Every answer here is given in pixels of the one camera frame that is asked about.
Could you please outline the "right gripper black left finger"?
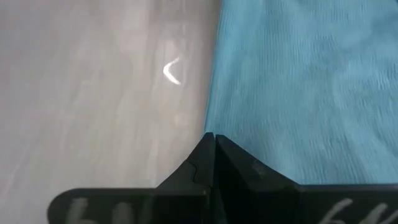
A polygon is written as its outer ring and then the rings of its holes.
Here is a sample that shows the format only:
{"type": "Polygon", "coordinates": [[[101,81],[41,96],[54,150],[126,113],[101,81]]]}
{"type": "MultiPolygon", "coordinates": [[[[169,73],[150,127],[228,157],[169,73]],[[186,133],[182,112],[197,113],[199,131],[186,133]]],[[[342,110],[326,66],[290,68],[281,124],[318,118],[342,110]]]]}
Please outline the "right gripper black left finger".
{"type": "Polygon", "coordinates": [[[56,196],[49,224],[211,224],[215,138],[206,133],[156,188],[82,188],[56,196]]]}

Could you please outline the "blue microfiber towel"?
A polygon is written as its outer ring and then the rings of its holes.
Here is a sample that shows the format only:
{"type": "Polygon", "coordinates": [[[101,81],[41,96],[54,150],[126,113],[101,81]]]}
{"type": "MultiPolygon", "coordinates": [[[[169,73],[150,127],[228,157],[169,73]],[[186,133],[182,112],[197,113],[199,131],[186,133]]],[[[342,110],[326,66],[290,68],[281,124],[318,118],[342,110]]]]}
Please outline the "blue microfiber towel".
{"type": "Polygon", "coordinates": [[[222,0],[205,131],[300,184],[398,183],[398,0],[222,0]]]}

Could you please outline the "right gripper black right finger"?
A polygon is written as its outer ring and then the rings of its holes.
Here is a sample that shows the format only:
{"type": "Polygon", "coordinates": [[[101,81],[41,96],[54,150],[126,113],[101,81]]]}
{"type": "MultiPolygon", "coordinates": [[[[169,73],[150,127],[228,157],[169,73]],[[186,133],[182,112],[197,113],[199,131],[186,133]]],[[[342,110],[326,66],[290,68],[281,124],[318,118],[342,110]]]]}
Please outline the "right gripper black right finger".
{"type": "Polygon", "coordinates": [[[398,224],[398,184],[300,185],[222,135],[215,171],[229,224],[398,224]]]}

